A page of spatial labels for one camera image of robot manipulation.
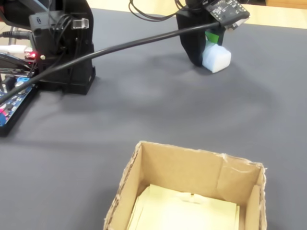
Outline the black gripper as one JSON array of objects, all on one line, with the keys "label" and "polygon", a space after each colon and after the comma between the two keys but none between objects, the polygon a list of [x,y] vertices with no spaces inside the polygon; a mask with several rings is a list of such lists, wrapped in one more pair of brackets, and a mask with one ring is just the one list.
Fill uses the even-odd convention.
[{"label": "black gripper", "polygon": [[[178,29],[216,22],[207,11],[202,11],[211,4],[211,2],[211,0],[186,0],[188,11],[179,10],[176,13]],[[212,26],[206,31],[199,30],[180,35],[181,44],[192,64],[195,66],[202,66],[202,54],[206,46],[206,38],[209,42],[221,46],[223,44],[225,31],[226,29],[224,27]]]}]

